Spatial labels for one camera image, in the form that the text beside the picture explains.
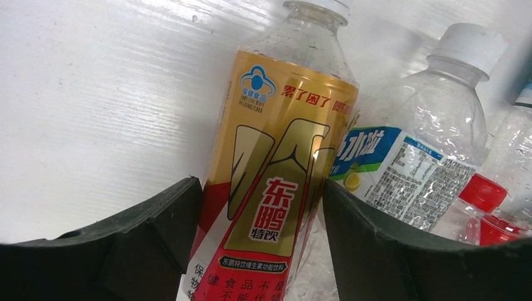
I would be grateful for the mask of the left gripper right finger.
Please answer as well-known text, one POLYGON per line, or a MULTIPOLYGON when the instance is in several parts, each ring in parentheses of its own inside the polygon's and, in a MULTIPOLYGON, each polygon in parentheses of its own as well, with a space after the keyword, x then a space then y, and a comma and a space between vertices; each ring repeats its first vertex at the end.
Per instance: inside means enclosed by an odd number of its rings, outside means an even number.
POLYGON ((531 240, 468 245, 410 226, 327 181, 326 231, 341 300, 530 300, 531 240))

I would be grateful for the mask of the red label bottle front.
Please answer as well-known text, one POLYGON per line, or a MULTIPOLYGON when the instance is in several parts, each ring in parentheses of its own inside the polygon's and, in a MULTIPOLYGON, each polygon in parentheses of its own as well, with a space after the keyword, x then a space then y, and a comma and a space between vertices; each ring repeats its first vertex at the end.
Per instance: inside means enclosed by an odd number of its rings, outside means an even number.
POLYGON ((475 174, 431 233, 477 246, 525 238, 530 227, 497 210, 506 196, 507 191, 502 186, 475 174))

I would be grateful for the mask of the clear bottle grey label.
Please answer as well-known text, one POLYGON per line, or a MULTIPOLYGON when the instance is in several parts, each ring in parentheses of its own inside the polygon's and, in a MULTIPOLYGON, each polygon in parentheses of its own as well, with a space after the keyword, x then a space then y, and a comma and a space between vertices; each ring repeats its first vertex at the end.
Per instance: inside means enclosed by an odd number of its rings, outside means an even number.
MULTIPOLYGON (((431 233, 487 157, 476 88, 508 46, 481 25, 449 26, 428 67, 377 90, 357 106, 329 181, 412 227, 431 233)), ((324 206, 289 300, 341 300, 324 206)))

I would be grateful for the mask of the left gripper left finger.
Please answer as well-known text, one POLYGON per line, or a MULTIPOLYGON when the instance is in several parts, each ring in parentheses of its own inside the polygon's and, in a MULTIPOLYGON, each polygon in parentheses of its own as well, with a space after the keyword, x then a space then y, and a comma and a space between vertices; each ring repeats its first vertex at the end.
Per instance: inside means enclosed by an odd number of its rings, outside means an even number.
POLYGON ((2 300, 176 300, 201 211, 187 177, 54 240, 1 245, 2 300))

